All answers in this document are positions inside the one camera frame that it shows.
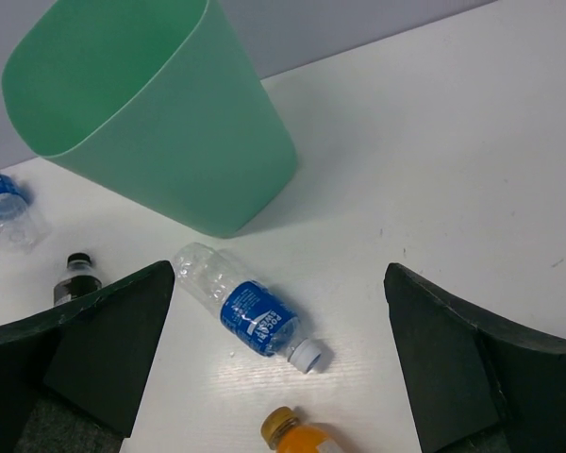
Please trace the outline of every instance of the bottle with blue label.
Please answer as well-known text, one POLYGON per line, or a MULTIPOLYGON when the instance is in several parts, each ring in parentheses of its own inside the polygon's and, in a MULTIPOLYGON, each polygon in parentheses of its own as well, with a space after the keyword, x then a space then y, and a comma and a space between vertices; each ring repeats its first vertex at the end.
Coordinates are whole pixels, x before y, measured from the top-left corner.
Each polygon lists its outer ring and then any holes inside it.
POLYGON ((212 248, 190 243, 173 266, 178 283, 261 356, 283 356, 303 373, 321 358, 298 315, 212 248))
POLYGON ((0 249, 28 252, 39 236, 19 188, 0 174, 0 249))

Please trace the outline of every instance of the orange bottle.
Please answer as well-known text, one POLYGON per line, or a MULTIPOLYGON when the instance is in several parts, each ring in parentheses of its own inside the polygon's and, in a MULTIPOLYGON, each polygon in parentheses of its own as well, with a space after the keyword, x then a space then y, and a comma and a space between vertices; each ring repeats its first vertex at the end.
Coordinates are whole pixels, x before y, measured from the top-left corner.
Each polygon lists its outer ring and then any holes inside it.
POLYGON ((260 430, 266 444, 277 453, 344 453, 321 429, 302 425, 290 408, 271 413, 260 430))

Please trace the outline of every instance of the green trash bin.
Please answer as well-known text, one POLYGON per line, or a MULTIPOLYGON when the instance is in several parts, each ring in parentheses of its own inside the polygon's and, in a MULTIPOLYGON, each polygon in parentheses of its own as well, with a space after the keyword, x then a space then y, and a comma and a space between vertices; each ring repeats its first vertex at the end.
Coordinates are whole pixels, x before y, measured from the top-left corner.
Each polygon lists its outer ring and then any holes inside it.
POLYGON ((296 167, 215 0, 58 0, 2 88, 36 154, 209 235, 233 235, 296 167))

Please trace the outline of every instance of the clear plastic bottle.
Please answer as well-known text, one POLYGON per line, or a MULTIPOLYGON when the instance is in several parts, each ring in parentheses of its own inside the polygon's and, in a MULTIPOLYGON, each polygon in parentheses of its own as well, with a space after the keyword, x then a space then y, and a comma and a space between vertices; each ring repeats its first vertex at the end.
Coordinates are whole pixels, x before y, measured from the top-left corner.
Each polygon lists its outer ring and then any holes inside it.
POLYGON ((340 446, 320 428, 302 425, 288 407, 271 413, 260 430, 266 444, 277 453, 343 453, 340 446))
POLYGON ((303 373, 321 357, 297 314, 212 248, 190 243, 173 266, 178 283, 260 355, 283 356, 303 373))
POLYGON ((0 174, 0 249, 28 252, 38 239, 21 192, 10 177, 0 174))
POLYGON ((92 267, 91 257, 85 253, 74 253, 67 259, 67 269, 60 276, 53 290, 55 307, 83 295, 94 293, 103 284, 92 267))

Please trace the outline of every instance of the white tabletop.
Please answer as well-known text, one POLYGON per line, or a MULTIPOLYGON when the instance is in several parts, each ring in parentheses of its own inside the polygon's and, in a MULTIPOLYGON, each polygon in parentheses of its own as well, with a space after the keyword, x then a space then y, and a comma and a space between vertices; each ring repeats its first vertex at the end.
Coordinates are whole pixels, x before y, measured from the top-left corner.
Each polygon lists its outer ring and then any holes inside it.
POLYGON ((382 279, 400 261, 566 338, 566 0, 503 0, 264 83, 300 169, 231 240, 204 237, 48 162, 8 169, 52 228, 0 252, 0 324, 51 306, 69 253, 106 282, 199 240, 236 254, 334 351, 303 376, 176 291, 126 453, 268 451, 279 405, 357 453, 418 452, 382 279))

